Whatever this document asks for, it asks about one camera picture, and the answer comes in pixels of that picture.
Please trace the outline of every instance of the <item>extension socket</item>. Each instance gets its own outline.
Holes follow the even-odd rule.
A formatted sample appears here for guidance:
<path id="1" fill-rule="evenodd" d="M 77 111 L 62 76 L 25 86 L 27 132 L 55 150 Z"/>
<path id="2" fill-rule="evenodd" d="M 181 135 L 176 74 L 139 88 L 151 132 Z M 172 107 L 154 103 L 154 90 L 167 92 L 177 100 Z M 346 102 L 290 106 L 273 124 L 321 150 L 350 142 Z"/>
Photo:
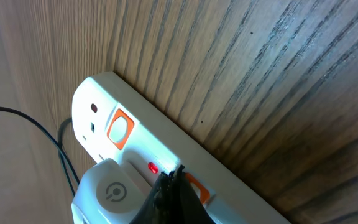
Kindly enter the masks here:
<path id="1" fill-rule="evenodd" d="M 97 163 L 106 158 L 120 166 L 130 163 L 138 173 L 127 175 L 140 191 L 147 192 L 161 171 L 169 173 L 183 164 L 215 222 L 289 223 L 113 72 L 79 85 L 72 118 L 75 136 L 90 156 Z"/>

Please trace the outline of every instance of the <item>wood grain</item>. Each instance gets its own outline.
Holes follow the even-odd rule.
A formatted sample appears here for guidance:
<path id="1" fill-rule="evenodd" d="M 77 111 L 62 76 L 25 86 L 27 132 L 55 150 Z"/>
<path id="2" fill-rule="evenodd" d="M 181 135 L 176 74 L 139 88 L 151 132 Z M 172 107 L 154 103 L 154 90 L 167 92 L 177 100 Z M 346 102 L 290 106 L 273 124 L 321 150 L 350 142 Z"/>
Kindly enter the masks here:
<path id="1" fill-rule="evenodd" d="M 0 0 L 0 29 L 48 128 L 112 70 L 289 220 L 358 222 L 358 1 Z"/>

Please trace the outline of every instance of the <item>black cord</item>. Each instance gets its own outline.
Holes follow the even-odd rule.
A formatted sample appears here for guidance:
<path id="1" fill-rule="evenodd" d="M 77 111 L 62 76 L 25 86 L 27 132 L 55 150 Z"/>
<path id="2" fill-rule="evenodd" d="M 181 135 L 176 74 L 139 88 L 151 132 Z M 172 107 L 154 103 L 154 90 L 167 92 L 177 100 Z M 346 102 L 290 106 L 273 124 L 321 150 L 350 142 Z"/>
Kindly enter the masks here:
<path id="1" fill-rule="evenodd" d="M 67 178 L 67 181 L 68 181 L 68 184 L 70 185 L 70 189 L 71 189 L 71 192 L 73 193 L 73 195 L 75 194 L 74 193 L 74 188 L 73 188 L 73 185 L 71 183 L 71 180 L 70 180 L 70 177 L 68 175 L 68 172 L 67 172 L 67 169 L 66 169 L 66 165 L 65 165 L 65 162 L 68 164 L 70 170 L 71 170 L 71 173 L 73 174 L 73 177 L 76 181 L 77 184 L 80 183 L 80 179 L 78 178 L 75 170 L 74 170 L 74 167 L 73 165 L 71 164 L 70 162 L 70 159 L 67 157 L 66 153 L 63 151 L 62 149 L 62 144 L 58 143 L 54 138 L 53 136 L 40 124 L 38 123 L 36 120 L 34 120 L 33 118 L 31 118 L 30 116 L 26 115 L 25 113 L 22 113 L 20 111 L 17 111 L 17 110 L 14 110 L 14 109 L 11 109 L 11 108 L 5 108 L 5 107 L 2 107 L 0 106 L 0 111 L 3 111 L 3 112 L 8 112 L 8 113 L 13 113 L 13 114 L 16 114 L 16 115 L 19 115 L 21 116 L 22 118 L 25 118 L 26 120 L 30 121 L 31 123 L 33 123 L 34 125 L 36 125 L 37 128 L 39 128 L 48 138 L 49 140 L 51 140 L 51 142 L 56 146 L 56 148 L 58 149 L 59 151 L 59 159 L 60 159 L 60 162 L 62 163 L 62 167 L 63 167 L 63 170 L 65 171 L 65 175 L 66 175 L 66 178 Z"/>

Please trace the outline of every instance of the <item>orange square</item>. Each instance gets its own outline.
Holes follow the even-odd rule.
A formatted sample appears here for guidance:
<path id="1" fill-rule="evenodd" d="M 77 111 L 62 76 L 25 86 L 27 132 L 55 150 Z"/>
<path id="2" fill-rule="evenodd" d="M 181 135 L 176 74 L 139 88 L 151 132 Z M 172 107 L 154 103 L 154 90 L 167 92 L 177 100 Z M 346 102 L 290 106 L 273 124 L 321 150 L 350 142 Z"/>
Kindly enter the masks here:
<path id="1" fill-rule="evenodd" d="M 119 117 L 123 117 L 123 118 L 127 121 L 127 130 L 126 130 L 126 133 L 125 133 L 125 137 L 124 137 L 120 142 L 114 142 L 114 141 L 112 141 L 111 138 L 110 138 L 110 131 L 111 131 L 112 124 L 113 124 Z M 107 137 L 110 139 L 110 141 L 111 141 L 114 145 L 117 146 L 117 148 L 118 148 L 119 150 L 121 150 L 121 149 L 124 148 L 124 145 L 125 145 L 125 143 L 127 142 L 129 135 L 131 134 L 132 130 L 134 129 L 134 126 L 135 126 L 134 121 L 131 120 L 131 119 L 128 117 L 128 115 L 126 115 L 121 109 L 118 109 L 118 110 L 116 111 L 116 114 L 114 115 L 112 121 L 111 121 L 109 130 L 107 131 Z"/>

